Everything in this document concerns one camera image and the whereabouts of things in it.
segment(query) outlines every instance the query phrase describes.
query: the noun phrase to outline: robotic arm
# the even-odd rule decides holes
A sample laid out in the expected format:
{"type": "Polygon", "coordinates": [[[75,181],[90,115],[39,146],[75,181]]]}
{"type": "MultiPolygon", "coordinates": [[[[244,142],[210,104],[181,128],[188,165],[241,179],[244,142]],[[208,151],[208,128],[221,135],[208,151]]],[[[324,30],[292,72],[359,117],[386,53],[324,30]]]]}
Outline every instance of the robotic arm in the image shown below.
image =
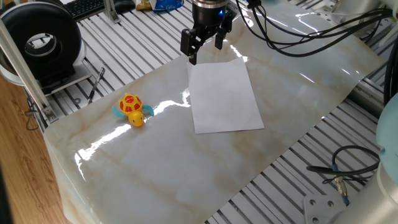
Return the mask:
{"type": "Polygon", "coordinates": [[[228,0],[193,0],[193,28],[184,29],[181,36],[181,51],[193,65],[197,52],[207,39],[216,35],[215,47],[223,48],[225,35],[232,30],[236,13],[227,9],[228,0]]]}

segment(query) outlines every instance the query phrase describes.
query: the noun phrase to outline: wooden surface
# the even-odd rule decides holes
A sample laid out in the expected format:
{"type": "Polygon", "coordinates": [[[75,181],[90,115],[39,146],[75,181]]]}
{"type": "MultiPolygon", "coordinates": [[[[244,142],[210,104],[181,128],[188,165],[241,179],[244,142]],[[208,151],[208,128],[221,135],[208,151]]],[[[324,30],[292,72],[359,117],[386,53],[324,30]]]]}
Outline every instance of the wooden surface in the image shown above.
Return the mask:
{"type": "MultiPolygon", "coordinates": [[[[14,223],[70,223],[62,212],[57,182],[42,133],[26,130],[22,87],[0,77],[0,165],[14,223]]],[[[37,126],[31,119],[30,128],[37,126]]]]}

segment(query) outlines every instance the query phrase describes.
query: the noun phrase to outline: metal slotted table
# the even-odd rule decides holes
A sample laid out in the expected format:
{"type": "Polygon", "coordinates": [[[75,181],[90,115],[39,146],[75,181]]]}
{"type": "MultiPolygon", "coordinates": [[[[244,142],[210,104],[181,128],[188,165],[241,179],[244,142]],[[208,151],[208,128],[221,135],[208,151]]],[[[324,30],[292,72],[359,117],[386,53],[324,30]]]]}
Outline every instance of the metal slotted table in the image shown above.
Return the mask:
{"type": "MultiPolygon", "coordinates": [[[[289,2],[315,11],[326,20],[330,20],[328,12],[334,5],[327,0],[289,2]]],[[[185,1],[183,7],[170,12],[133,10],[119,15],[119,18],[121,22],[113,24],[101,13],[78,23],[87,46],[83,63],[92,74],[98,74],[101,67],[106,69],[93,101],[180,56],[181,30],[193,25],[192,2],[185,1]]],[[[385,60],[391,51],[393,38],[382,47],[378,42],[392,25],[388,19],[382,21],[381,28],[368,43],[385,60]]],[[[357,92],[382,108],[385,69],[384,65],[369,74],[353,93],[357,92]]],[[[92,76],[49,96],[58,118],[85,107],[94,82],[95,77],[92,76]],[[81,100],[79,104],[75,104],[77,99],[81,100]]],[[[39,124],[43,131],[47,124],[45,121],[39,124]]],[[[376,126],[377,118],[346,99],[205,223],[304,223],[304,196],[338,195],[333,182],[322,184],[329,177],[309,172],[306,166],[330,166],[333,152],[350,144],[378,152],[376,126]]],[[[348,171],[370,166],[375,160],[361,151],[352,151],[342,152],[338,163],[341,170],[348,171]]],[[[349,196],[354,197],[361,187],[356,182],[347,183],[349,196]]]]}

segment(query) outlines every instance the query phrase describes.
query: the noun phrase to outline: metal bracket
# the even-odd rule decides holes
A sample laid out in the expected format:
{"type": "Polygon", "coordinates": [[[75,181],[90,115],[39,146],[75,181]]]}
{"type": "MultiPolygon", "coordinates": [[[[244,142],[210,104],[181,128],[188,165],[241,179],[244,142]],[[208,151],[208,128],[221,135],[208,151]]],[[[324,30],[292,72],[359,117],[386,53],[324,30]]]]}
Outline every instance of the metal bracket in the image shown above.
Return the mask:
{"type": "Polygon", "coordinates": [[[368,78],[364,78],[348,95],[348,98],[373,116],[379,118],[384,109],[382,93],[383,89],[378,84],[368,78]]]}
{"type": "Polygon", "coordinates": [[[307,195],[303,199],[305,224],[333,224],[346,208],[340,196],[307,195]]]}
{"type": "Polygon", "coordinates": [[[46,109],[46,111],[48,111],[47,113],[51,114],[51,116],[53,117],[53,119],[49,120],[57,119],[53,109],[50,106],[49,101],[45,97],[41,87],[39,87],[39,84],[37,83],[31,70],[27,66],[22,54],[19,52],[17,45],[12,39],[10,33],[8,33],[7,27],[4,25],[1,19],[0,19],[0,47],[4,52],[4,54],[7,56],[11,65],[14,67],[19,77],[21,78],[22,82],[24,83],[24,86],[29,92],[29,95],[36,102],[39,110],[43,111],[44,109],[46,109]]]}
{"type": "Polygon", "coordinates": [[[105,5],[105,15],[114,23],[120,22],[118,14],[116,13],[116,10],[114,8],[113,0],[104,0],[104,5],[105,5]]]}
{"type": "Polygon", "coordinates": [[[57,116],[55,115],[54,111],[51,109],[51,107],[46,107],[43,108],[43,113],[45,117],[48,119],[50,123],[58,120],[57,116]]]}

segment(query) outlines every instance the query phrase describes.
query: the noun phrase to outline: marble-patterned surface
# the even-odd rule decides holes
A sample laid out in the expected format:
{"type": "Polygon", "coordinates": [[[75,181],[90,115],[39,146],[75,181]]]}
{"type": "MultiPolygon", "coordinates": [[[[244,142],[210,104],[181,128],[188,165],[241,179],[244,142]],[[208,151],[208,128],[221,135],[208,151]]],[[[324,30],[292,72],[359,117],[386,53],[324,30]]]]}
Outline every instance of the marble-patterned surface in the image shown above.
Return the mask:
{"type": "MultiPolygon", "coordinates": [[[[286,29],[309,33],[329,24],[284,1],[264,4],[286,29]]],[[[245,13],[252,28],[251,13],[245,13]]],[[[297,41],[269,26],[278,41],[297,41]]],[[[308,52],[315,40],[290,52],[308,52]]],[[[319,54],[289,58],[234,20],[222,50],[213,41],[198,63],[244,57],[265,129],[195,134],[187,58],[163,67],[53,123],[44,133],[63,202],[73,223],[203,223],[252,178],[334,109],[383,61],[354,37],[319,54]],[[132,127],[114,116],[124,93],[155,116],[132,127]]]]}

